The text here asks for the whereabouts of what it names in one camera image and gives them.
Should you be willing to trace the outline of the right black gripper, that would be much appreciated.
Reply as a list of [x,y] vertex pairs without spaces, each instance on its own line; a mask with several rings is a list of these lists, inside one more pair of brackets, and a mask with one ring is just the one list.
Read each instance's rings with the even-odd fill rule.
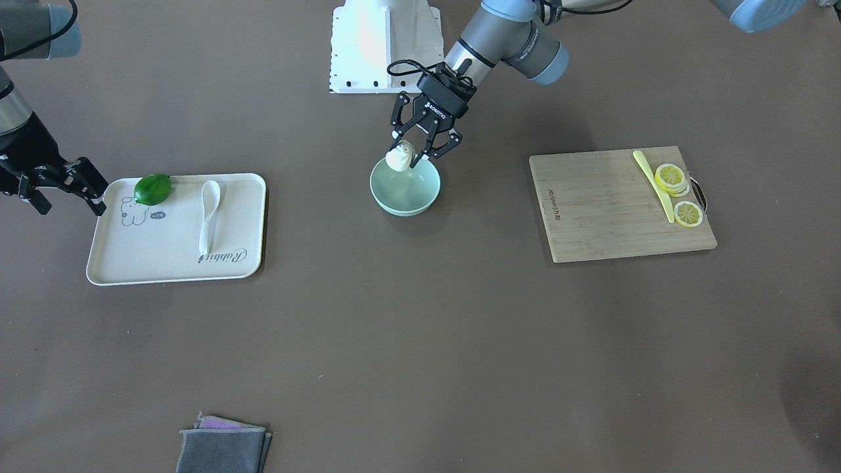
[[39,166],[60,168],[60,188],[82,200],[94,215],[102,216],[107,206],[102,201],[108,181],[88,158],[66,161],[60,155],[59,147],[39,118],[30,118],[14,131],[2,134],[1,191],[3,194],[18,194],[40,215],[47,215],[52,204],[39,191],[45,182],[44,174],[29,173]]

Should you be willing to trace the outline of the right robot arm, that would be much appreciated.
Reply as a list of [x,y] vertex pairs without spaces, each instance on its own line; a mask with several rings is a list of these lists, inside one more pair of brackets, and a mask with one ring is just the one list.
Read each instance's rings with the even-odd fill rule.
[[52,209],[45,189],[81,198],[94,215],[107,209],[108,181],[88,158],[64,158],[51,132],[6,67],[17,62],[54,62],[76,56],[81,30],[76,1],[1,3],[1,191],[45,215]]

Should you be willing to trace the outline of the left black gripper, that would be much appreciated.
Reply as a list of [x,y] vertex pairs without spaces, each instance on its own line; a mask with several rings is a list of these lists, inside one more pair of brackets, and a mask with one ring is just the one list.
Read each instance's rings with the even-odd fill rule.
[[[392,110],[390,125],[395,142],[414,126],[424,133],[421,151],[413,158],[413,168],[421,161],[442,158],[463,143],[455,129],[455,120],[468,111],[468,102],[477,91],[472,78],[449,66],[420,68],[417,86],[420,96],[399,92]],[[427,118],[431,111],[438,118]]]

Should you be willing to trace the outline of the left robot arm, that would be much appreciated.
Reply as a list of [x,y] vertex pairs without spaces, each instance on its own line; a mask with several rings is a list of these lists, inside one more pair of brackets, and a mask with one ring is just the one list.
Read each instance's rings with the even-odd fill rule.
[[545,27],[565,14],[598,15],[622,8],[618,1],[586,1],[568,8],[562,1],[484,1],[441,62],[425,66],[401,58],[387,67],[388,75],[418,73],[419,95],[402,92],[390,119],[391,149],[405,146],[413,127],[424,131],[424,144],[408,162],[393,170],[415,167],[421,160],[441,158],[462,142],[455,123],[468,111],[468,102],[495,66],[504,62],[534,83],[558,81],[570,63],[570,53]]

